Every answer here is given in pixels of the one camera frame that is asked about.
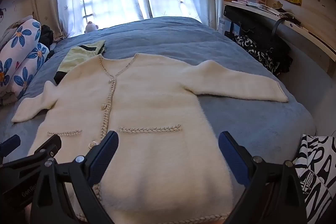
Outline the cream fuzzy cardigan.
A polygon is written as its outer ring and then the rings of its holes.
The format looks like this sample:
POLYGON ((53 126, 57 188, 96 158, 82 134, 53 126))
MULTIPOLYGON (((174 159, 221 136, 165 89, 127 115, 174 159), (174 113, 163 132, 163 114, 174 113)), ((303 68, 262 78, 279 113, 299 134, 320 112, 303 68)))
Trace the cream fuzzy cardigan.
POLYGON ((93 189, 115 223, 205 223, 226 219, 232 183, 218 141, 198 101, 210 94, 286 102, 279 83, 232 71, 138 53, 123 60, 96 56, 43 92, 25 98, 12 122, 47 110, 32 145, 59 135, 60 163, 96 147, 109 131, 119 145, 93 189))

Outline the black white patterned bag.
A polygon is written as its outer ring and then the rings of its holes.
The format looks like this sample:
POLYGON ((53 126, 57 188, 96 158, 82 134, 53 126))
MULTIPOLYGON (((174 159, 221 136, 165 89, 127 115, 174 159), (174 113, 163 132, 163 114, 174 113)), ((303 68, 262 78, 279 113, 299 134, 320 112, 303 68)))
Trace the black white patterned bag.
POLYGON ((335 197, 335 138, 303 135, 294 159, 308 223, 317 223, 335 197))

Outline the blue floral pillow lower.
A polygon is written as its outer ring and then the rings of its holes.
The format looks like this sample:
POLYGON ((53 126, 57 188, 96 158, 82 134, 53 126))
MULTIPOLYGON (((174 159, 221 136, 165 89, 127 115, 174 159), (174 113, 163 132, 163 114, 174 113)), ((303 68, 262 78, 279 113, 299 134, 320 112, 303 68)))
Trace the blue floral pillow lower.
POLYGON ((14 103, 23 97, 34 76, 45 63, 49 52, 45 45, 37 43, 14 72, 5 94, 1 96, 1 106, 14 103))

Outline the blue floral pillow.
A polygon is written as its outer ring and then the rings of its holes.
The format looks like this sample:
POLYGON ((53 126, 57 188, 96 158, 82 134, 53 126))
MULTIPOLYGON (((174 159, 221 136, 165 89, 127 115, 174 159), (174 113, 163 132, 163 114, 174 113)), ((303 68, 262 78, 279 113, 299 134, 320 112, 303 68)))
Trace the blue floral pillow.
POLYGON ((45 45, 37 43, 14 72, 5 94, 1 96, 1 106, 14 103, 23 97, 34 76, 45 63, 49 52, 45 45))
POLYGON ((21 24, 1 50, 0 72, 3 92, 15 71, 26 57, 37 47, 41 35, 41 24, 29 19, 21 24))

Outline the grey-blue bed blanket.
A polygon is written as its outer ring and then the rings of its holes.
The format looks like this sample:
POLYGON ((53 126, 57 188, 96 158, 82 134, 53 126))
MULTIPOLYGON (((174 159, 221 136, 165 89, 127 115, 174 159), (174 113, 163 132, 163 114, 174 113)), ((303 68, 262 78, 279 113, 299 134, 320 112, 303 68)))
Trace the grey-blue bed blanket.
MULTIPOLYGON (((217 141, 221 132, 228 131, 252 155, 281 164, 293 159, 302 135, 315 134, 313 118, 306 108, 297 102, 277 77, 240 46, 194 19, 161 17, 122 24, 59 42, 55 54, 38 71, 22 99, 1 108, 1 139, 13 135, 21 138, 21 145, 8 156, 8 161, 31 155, 36 150, 32 149, 32 145, 47 114, 47 110, 41 110, 28 121, 14 123, 12 118, 20 103, 25 98, 41 94, 46 82, 57 85, 54 76, 72 47, 99 40, 105 40, 105 51, 97 56, 108 60, 129 59, 138 53, 165 56, 190 65, 212 60, 232 71, 268 77, 279 83, 288 98, 286 102, 199 95, 198 101, 217 141)), ((231 174, 230 178, 234 207, 243 188, 231 174)))

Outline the blue floral pillow upper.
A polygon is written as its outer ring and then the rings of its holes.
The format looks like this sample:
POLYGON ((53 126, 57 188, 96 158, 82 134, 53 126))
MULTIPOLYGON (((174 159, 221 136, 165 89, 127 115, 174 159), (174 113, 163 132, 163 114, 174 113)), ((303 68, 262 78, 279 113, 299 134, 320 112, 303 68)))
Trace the blue floral pillow upper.
POLYGON ((15 71, 26 57, 37 47, 41 35, 41 24, 29 19, 21 24, 1 50, 0 72, 3 92, 15 71))

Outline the light green folded garment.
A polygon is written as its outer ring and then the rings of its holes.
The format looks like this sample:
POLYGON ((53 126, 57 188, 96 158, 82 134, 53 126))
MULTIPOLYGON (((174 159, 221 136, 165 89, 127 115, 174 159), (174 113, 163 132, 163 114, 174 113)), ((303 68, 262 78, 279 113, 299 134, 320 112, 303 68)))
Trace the light green folded garment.
POLYGON ((54 81, 58 85, 65 75, 74 69, 77 65, 83 63, 103 53, 105 51, 105 40, 99 40, 94 43, 80 44, 78 46, 72 47, 66 54, 62 62, 60 63, 56 74, 54 76, 54 81))

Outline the black white patterned cloth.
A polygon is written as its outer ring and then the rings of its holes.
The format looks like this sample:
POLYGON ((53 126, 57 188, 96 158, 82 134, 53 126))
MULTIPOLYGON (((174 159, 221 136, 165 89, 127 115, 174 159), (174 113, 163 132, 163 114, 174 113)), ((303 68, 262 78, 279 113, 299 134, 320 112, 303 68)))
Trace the black white patterned cloth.
POLYGON ((280 38, 254 41, 246 35, 238 35, 233 41, 275 76, 287 73, 293 62, 291 48, 280 38))

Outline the small plush toy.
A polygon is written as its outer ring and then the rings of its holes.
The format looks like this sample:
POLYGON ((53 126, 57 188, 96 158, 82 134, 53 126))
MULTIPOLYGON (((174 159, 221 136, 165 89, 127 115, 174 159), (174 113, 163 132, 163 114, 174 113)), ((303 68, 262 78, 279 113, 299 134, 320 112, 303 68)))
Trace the small plush toy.
POLYGON ((94 24, 93 22, 89 21, 85 27, 84 33, 90 33, 98 30, 98 25, 94 24))

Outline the blue white box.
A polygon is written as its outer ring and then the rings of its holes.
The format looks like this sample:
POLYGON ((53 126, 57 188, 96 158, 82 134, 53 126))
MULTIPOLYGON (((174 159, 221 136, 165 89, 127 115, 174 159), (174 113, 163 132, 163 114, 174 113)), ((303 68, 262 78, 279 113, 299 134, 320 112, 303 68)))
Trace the blue white box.
POLYGON ((234 36, 238 36, 240 33, 240 26, 224 16, 223 18, 219 18, 218 31, 223 35, 225 32, 232 32, 234 36))

